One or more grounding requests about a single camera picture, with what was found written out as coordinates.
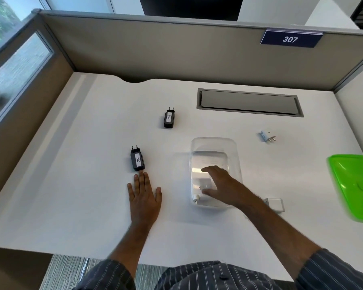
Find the right hand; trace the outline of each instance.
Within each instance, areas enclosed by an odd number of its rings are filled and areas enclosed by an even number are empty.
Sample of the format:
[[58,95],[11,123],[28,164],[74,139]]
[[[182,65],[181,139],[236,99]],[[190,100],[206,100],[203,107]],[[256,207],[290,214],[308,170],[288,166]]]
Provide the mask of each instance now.
[[204,195],[209,195],[228,205],[239,207],[253,196],[253,193],[242,183],[232,178],[228,172],[218,166],[209,166],[202,169],[202,172],[210,174],[218,190],[203,189]]

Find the desk surface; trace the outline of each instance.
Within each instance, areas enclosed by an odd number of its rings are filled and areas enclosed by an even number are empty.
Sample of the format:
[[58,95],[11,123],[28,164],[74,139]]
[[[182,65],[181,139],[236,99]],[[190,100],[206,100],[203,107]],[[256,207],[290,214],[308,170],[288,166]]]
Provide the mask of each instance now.
[[[304,118],[196,109],[197,89],[298,95]],[[173,129],[163,128],[168,107]],[[274,144],[258,132],[270,128]],[[130,223],[126,183],[138,145],[163,206],[140,263],[177,266],[218,259],[291,280],[236,209],[190,204],[195,137],[232,138],[243,183],[282,198],[282,217],[363,271],[363,223],[346,213],[326,163],[361,154],[333,93],[74,73],[0,193],[0,247],[105,258]]]

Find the white power adapter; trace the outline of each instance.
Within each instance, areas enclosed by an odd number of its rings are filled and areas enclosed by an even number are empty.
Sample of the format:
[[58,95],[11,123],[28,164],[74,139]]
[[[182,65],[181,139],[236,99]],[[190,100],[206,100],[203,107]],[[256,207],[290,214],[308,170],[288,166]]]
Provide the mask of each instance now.
[[276,213],[283,213],[285,211],[282,198],[265,198],[264,203],[266,203]]
[[267,141],[272,142],[272,140],[276,141],[276,139],[275,139],[276,135],[271,133],[271,131],[269,131],[269,130],[262,130],[260,132],[260,134],[265,142],[267,142]]

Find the green tray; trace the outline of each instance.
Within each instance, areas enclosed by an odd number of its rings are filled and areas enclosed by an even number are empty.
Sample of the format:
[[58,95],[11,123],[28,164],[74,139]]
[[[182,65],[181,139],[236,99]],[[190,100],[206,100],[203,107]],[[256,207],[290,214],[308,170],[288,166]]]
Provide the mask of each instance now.
[[333,155],[328,162],[349,210],[363,221],[363,156]]

